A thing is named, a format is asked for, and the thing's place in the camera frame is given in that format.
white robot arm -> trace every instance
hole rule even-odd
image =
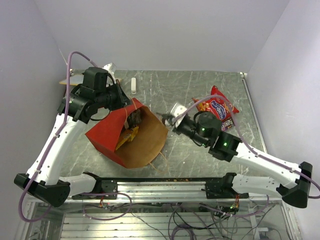
[[[122,92],[118,84],[106,87],[105,82],[98,84],[101,74],[108,72],[98,67],[88,68],[84,74],[84,84],[88,87],[79,86],[75,89],[70,98],[70,109],[67,123],[63,131],[52,145],[47,158],[45,159],[41,171],[31,184],[28,192],[51,204],[59,207],[67,197],[79,195],[81,193],[101,193],[102,178],[84,172],[78,176],[60,177],[61,168],[67,155],[70,145],[83,132],[90,117],[95,114],[98,108],[105,107],[110,110],[123,108],[130,104],[130,100]],[[14,183],[21,188],[25,188],[30,176],[37,171],[39,161],[42,158],[50,139],[55,135],[64,119],[65,99],[58,110],[59,115],[53,130],[46,142],[43,150],[34,164],[28,169],[26,174],[17,174]],[[176,104],[170,114],[162,115],[162,122],[168,118],[174,118],[184,113],[186,108]],[[238,163],[252,169],[259,170],[268,177],[244,176],[236,173],[227,173],[222,178],[222,184],[210,187],[207,197],[215,194],[228,192],[231,194],[257,193],[270,196],[281,197],[286,203],[298,207],[306,208],[310,191],[310,182],[303,179],[299,174],[284,169],[274,163],[264,160],[248,150],[247,146],[240,138],[221,131],[221,122],[210,112],[202,112],[193,120],[186,114],[178,121],[173,123],[173,131],[177,134],[188,136],[195,144],[209,148],[209,154],[219,160]],[[274,156],[268,155],[251,147],[258,154],[268,156],[268,158],[288,166],[290,169],[299,170],[311,177],[312,165],[307,162],[296,164],[283,161]]]

wire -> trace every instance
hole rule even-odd
[[[166,236],[165,236],[159,229],[157,229],[157,228],[149,225],[149,224],[146,223],[142,218],[140,218],[139,216],[134,215],[132,212],[130,212],[130,213],[131,213],[134,217],[136,217],[137,219],[140,219],[142,222],[144,222],[144,223],[145,223],[147,226],[149,226],[150,228],[152,228],[152,229],[154,229],[154,230],[157,230],[157,231],[164,237],[164,239],[167,240]]]
[[[225,219],[222,218],[222,219],[219,220],[219,226],[220,226],[221,229],[225,230],[228,234],[232,234],[232,235],[233,235],[233,234],[236,234],[236,233],[238,232],[237,218],[234,219],[232,231],[229,231],[229,230],[228,230],[228,225],[227,225],[227,228],[225,228],[225,226],[222,224],[222,223],[223,223],[223,220],[225,220]]]
[[[176,226],[176,227],[172,230],[170,239],[171,239],[171,240],[174,240],[175,235],[176,235],[177,232],[179,232],[180,230],[185,230],[185,231],[189,234],[190,240],[197,240],[197,237],[196,237],[194,231],[193,231],[191,228],[184,228],[184,225],[183,225],[183,224],[181,224],[181,225],[179,225],[179,226]]]
[[[176,222],[176,220],[175,220],[175,214],[177,214],[178,216],[179,216],[179,218],[183,221],[183,223],[185,224],[185,228],[186,229],[195,229],[195,230],[204,230],[204,229],[215,229],[215,227],[211,227],[212,225],[214,225],[214,223],[212,223],[212,224],[210,224],[210,225],[208,225],[208,226],[206,226],[206,227],[196,227],[196,226],[191,226],[190,224],[188,224],[182,217],[181,217],[181,215],[177,212],[177,211],[175,211],[174,212],[174,214],[173,214],[173,216],[172,216],[172,218],[173,218],[173,222],[175,223],[175,225],[176,226],[179,226],[179,224]]]
[[[102,120],[106,119],[106,118],[109,116],[110,112],[111,112],[111,111],[109,111],[108,114],[107,114],[106,116],[104,116],[103,118],[100,118],[100,119],[90,118],[90,120],[91,120],[91,121],[94,121],[94,122],[102,121]]]
[[[235,223],[236,223],[236,221],[237,221],[236,218],[234,219],[234,223],[233,223],[233,227],[232,227],[232,232],[230,232],[230,231],[228,231],[227,229],[224,228],[224,226],[222,225],[222,220],[221,220],[221,219],[219,220],[219,225],[220,225],[220,227],[218,227],[218,225],[217,225],[217,223],[216,223],[216,219],[215,219],[214,212],[212,212],[212,211],[211,211],[211,217],[212,217],[213,224],[215,225],[216,229],[219,231],[219,233],[221,234],[221,236],[222,236],[223,238],[232,239],[232,235],[231,235],[231,238],[225,236],[224,233],[222,232],[222,229],[224,229],[224,230],[227,232],[227,234],[228,234],[228,233],[236,234],[236,233],[238,232],[238,224],[236,224],[237,227],[236,227],[236,231],[234,232]]]
[[[198,115],[205,113],[206,111],[198,111],[195,115],[193,115],[193,121],[196,123],[196,118],[198,117]]]
[[[194,142],[194,144],[197,145],[198,147],[202,147],[202,144],[197,142],[196,140],[192,139],[192,142]]]
[[[87,204],[87,205],[85,205],[83,207],[82,212],[83,212],[83,216],[86,217],[86,218],[89,218],[89,219],[98,220],[98,221],[111,221],[111,220],[115,220],[115,219],[119,219],[119,218],[123,217],[124,215],[129,213],[131,211],[131,209],[132,209],[132,199],[131,199],[131,197],[129,195],[125,194],[125,193],[122,193],[122,192],[111,192],[111,193],[89,193],[89,192],[84,192],[84,193],[81,193],[81,194],[82,195],[86,195],[86,196],[123,195],[123,196],[126,196],[130,201],[130,205],[129,205],[128,209],[124,213],[120,214],[119,216],[115,216],[115,217],[111,217],[111,218],[98,218],[98,217],[89,216],[86,213],[86,207],[87,206],[91,206],[91,207],[94,207],[94,208],[101,208],[101,207],[93,205],[93,204]]]
[[[271,228],[271,227],[269,227],[269,229],[270,229],[271,231],[273,231],[273,230],[276,231],[276,232],[279,234],[280,240],[282,240],[281,234],[280,234],[280,232],[279,232],[277,229]]]
[[[190,112],[191,109],[193,109],[195,106],[197,106],[199,103],[201,102],[204,102],[208,99],[211,99],[211,98],[218,98],[218,99],[222,99],[223,101],[225,101],[228,105],[229,105],[229,108],[232,109],[232,104],[223,96],[220,96],[220,95],[217,95],[217,94],[213,94],[213,95],[209,95],[209,96],[206,96],[200,100],[198,100],[197,102],[195,102],[194,104],[192,104],[187,110],[185,110],[183,113],[181,113],[180,115],[176,116],[175,118],[172,119],[172,122],[175,123],[177,120],[179,120],[180,118],[182,118],[183,116],[185,116],[185,114],[187,114],[188,112]],[[240,128],[239,128],[239,124],[238,124],[238,121],[237,119],[235,118],[235,114],[230,111],[230,114],[231,114],[231,117],[232,117],[232,120],[233,120],[233,123],[234,123],[234,127],[240,137],[240,139],[242,140],[242,142],[244,143],[244,145],[254,154],[256,155],[257,157],[260,157],[270,163],[273,163],[275,165],[278,165],[286,170],[289,170],[290,172],[293,172],[295,174],[298,174],[300,175],[301,177],[305,178],[307,181],[311,182],[320,192],[320,185],[315,182],[312,178],[308,177],[307,175],[305,175],[304,173],[296,170],[296,169],[293,169],[291,167],[288,167],[280,162],[277,162],[275,160],[272,160],[270,159],[269,157],[266,157],[264,155],[260,155],[258,154],[258,152],[256,152],[252,146],[250,146],[247,141],[244,139],[243,135],[241,134],[241,131],[240,131]],[[318,196],[308,196],[310,199],[320,199],[320,194]]]
[[[268,211],[266,211],[266,213],[262,216],[262,218],[260,219],[260,221],[258,222],[258,224],[257,224],[255,227],[251,228],[251,229],[246,233],[246,235],[244,235],[244,236],[241,238],[241,240],[243,240],[243,239],[245,238],[245,236],[247,236],[252,230],[254,230],[253,237],[255,237],[257,228],[259,227],[260,223],[261,223],[262,220],[265,218],[265,216],[267,215],[267,213],[270,212],[275,206],[276,206],[276,205],[273,205],[272,207],[270,207],[270,208],[268,209]]]
[[[36,171],[34,172],[34,174],[32,175],[32,177],[30,178],[30,180],[28,181],[28,183],[26,184],[22,194],[21,194],[21,197],[20,197],[20,200],[19,200],[19,203],[18,203],[18,214],[20,216],[20,218],[27,222],[27,223],[34,223],[34,222],[37,222],[39,220],[41,220],[42,218],[44,218],[50,211],[51,209],[51,205],[48,207],[48,209],[45,211],[45,213],[40,216],[40,217],[37,217],[37,218],[34,218],[34,219],[28,219],[24,216],[24,213],[23,213],[23,202],[24,202],[24,199],[25,199],[25,196],[31,186],[31,184],[34,182],[34,180],[37,178],[38,174],[41,172],[41,168],[53,146],[53,144],[55,143],[57,137],[56,136],[59,136],[59,134],[61,133],[61,131],[64,129],[64,127],[66,126],[67,124],[67,119],[68,119],[68,112],[69,112],[69,101],[70,101],[70,68],[71,68],[71,58],[73,56],[73,54],[78,54],[82,57],[84,57],[85,59],[87,59],[94,67],[97,67],[97,65],[92,61],[90,60],[90,58],[88,58],[86,55],[84,55],[83,53],[79,52],[79,51],[72,51],[70,52],[69,56],[68,56],[68,61],[67,61],[67,65],[66,65],[66,99],[65,99],[65,108],[64,108],[64,119],[63,119],[63,122],[61,124],[61,126],[58,128],[58,130],[55,132],[54,136],[52,137],[51,141],[49,142],[48,146],[46,147],[46,149],[44,150],[44,153],[39,161],[39,164],[38,166],[36,167]]]
[[[203,206],[203,207],[205,207],[205,208],[207,208],[207,209],[209,209],[209,210],[211,210],[211,211],[221,213],[221,214],[223,214],[223,215],[225,215],[225,216],[227,216],[227,217],[247,218],[247,217],[251,217],[251,216],[254,216],[254,215],[256,215],[256,214],[262,213],[262,212],[269,206],[269,202],[270,202],[269,195],[266,195],[266,204],[265,204],[265,206],[264,206],[262,209],[257,210],[257,211],[255,211],[255,212],[253,212],[253,213],[245,214],[245,215],[230,214],[230,213],[227,213],[227,212],[223,212],[223,211],[221,211],[220,209],[215,209],[215,208],[213,208],[213,207],[207,206],[207,205],[205,205],[205,204],[203,204],[203,203],[200,203],[200,205]]]
[[[157,169],[151,162],[149,162],[150,166],[152,168],[154,168],[158,173],[161,173],[161,174],[166,174],[167,172],[169,172],[169,162],[166,158],[166,156],[162,153],[162,152],[159,152],[159,154],[163,157],[164,161],[165,161],[165,166],[166,166],[166,169],[165,171],[160,171],[159,169]]]

white wall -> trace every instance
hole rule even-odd
[[[320,1],[291,0],[248,73],[269,153],[313,164],[320,182]],[[313,195],[319,191],[312,189]],[[304,239],[319,239],[320,200],[297,209]]]
[[[66,65],[32,0],[2,0],[0,7],[0,232],[17,230],[17,173],[40,153],[64,93]]]
[[[249,71],[289,2],[35,1],[65,57],[81,50],[119,69],[226,72]]]

red paper bag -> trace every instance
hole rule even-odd
[[[112,111],[85,134],[99,152],[128,169],[144,167],[155,159],[168,134],[168,129],[147,106],[135,98],[132,100],[135,105]],[[125,142],[115,150],[125,121],[136,108],[141,112],[137,135],[133,141]]]

metal table surface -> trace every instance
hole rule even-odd
[[[117,70],[121,86],[130,97],[135,97],[150,110],[167,113],[176,102],[190,106],[194,98],[204,97],[216,85],[238,108],[236,118],[244,138],[255,148],[263,149],[250,99],[240,73],[216,71],[138,71]],[[137,79],[137,93],[131,94],[131,78]],[[101,118],[108,113],[100,109],[94,116]],[[88,171],[100,177],[221,177],[226,173],[263,176],[262,172],[246,166],[214,159],[208,149],[196,146],[189,138],[169,132],[162,153],[168,161],[168,171],[162,174],[150,165],[127,169],[98,152],[85,136],[97,122],[90,121],[78,140],[73,144],[62,167],[61,176],[75,176]],[[229,133],[237,135],[233,127]],[[152,161],[160,171],[166,169],[161,155]]]

